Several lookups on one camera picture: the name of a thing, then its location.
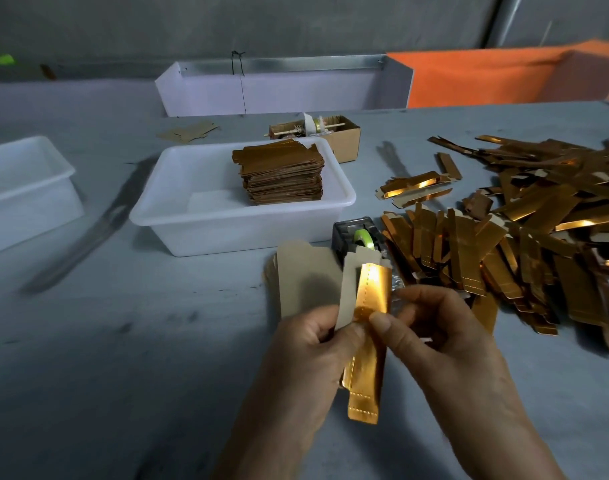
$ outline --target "grey table surface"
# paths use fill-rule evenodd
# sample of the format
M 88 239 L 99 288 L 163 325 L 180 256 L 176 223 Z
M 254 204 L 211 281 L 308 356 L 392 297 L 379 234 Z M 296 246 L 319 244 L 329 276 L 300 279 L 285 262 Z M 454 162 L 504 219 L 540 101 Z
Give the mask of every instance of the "grey table surface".
M 221 129 L 198 144 L 257 141 L 292 116 L 210 118 Z M 552 137 L 596 148 L 609 138 L 609 105 L 600 102 L 347 116 L 363 129 L 358 160 L 342 165 L 357 193 L 347 219 L 395 210 L 373 191 L 392 175 L 435 169 L 429 136 L 463 145 L 478 134 Z M 138 168 L 129 163 L 171 145 L 156 133 L 196 119 L 0 125 L 0 143 L 51 138 L 76 167 L 86 211 L 0 252 L 0 479 L 188 479 L 212 468 L 272 333 L 261 270 L 274 250 L 176 258 L 148 228 L 119 216 L 112 227 L 96 224 Z M 477 161 L 454 159 L 464 179 L 440 205 L 491 181 Z M 67 257 L 81 239 L 94 249 Z M 49 277 L 63 259 L 64 271 Z M 609 479 L 609 356 L 573 328 L 540 336 L 504 312 L 495 336 L 567 475 Z M 349 421 L 346 400 L 338 395 L 301 478 L 466 478 L 391 354 L 380 424 Z

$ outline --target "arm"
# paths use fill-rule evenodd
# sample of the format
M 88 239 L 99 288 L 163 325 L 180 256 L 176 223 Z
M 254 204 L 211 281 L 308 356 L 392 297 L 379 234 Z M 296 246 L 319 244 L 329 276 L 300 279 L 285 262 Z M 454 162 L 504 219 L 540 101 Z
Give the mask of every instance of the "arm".
M 323 306 L 280 323 L 212 480 L 297 475 L 344 366 L 364 341 L 363 327 L 351 324 L 325 342 L 337 320 L 338 307 Z
M 462 468 L 475 480 L 564 480 L 528 418 L 492 336 L 450 289 L 417 285 L 399 291 L 399 318 L 371 324 L 407 366 Z M 409 328 L 435 323 L 430 347 Z

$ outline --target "cardboard box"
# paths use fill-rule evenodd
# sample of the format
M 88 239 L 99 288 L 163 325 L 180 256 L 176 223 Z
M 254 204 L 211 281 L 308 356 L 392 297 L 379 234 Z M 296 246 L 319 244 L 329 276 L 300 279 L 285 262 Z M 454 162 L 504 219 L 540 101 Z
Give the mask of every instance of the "cardboard box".
M 334 125 L 344 123 L 344 126 L 334 128 L 334 132 L 327 135 L 321 135 L 329 142 L 333 153 L 336 156 L 338 163 L 352 162 L 357 159 L 357 152 L 360 148 L 360 132 L 361 129 L 353 121 L 344 116 L 328 116 L 324 118 L 325 125 Z M 304 128 L 304 120 L 291 121 L 289 123 L 281 123 L 278 125 L 269 126 L 268 134 L 271 139 L 280 139 L 284 136 L 276 136 L 275 133 L 289 131 L 295 129 L 296 126 Z

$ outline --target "orange fabric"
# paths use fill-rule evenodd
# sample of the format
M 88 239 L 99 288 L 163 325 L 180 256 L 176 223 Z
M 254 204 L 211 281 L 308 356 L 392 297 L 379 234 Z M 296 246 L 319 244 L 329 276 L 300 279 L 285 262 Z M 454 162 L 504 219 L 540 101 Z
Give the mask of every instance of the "orange fabric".
M 414 70 L 407 106 L 431 107 L 534 102 L 569 50 L 609 57 L 609 42 L 388 55 Z

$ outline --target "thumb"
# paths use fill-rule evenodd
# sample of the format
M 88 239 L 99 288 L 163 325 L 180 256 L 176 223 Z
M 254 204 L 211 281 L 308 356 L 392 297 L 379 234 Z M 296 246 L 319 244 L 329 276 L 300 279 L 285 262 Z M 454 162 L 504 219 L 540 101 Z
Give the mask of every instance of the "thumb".
M 372 313 L 369 322 L 415 379 L 426 373 L 437 352 L 427 347 L 412 329 L 396 317 L 380 312 Z
M 336 331 L 333 338 L 329 341 L 329 348 L 337 354 L 341 367 L 351 361 L 357 354 L 358 349 L 364 344 L 366 331 L 364 325 L 358 322 L 349 323 Z

